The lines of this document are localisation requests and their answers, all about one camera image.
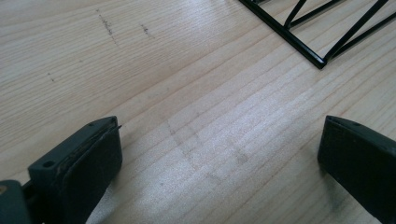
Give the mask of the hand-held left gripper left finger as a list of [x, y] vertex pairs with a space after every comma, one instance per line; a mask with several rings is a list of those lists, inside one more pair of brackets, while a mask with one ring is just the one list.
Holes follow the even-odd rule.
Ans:
[[115, 117], [95, 120], [28, 167], [44, 224], [84, 224], [120, 171], [120, 126]]

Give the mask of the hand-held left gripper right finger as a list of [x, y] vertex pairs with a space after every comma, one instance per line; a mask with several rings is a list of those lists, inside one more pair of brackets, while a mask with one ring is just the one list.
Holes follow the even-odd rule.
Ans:
[[396, 224], [396, 141], [328, 116], [318, 163], [382, 224]]

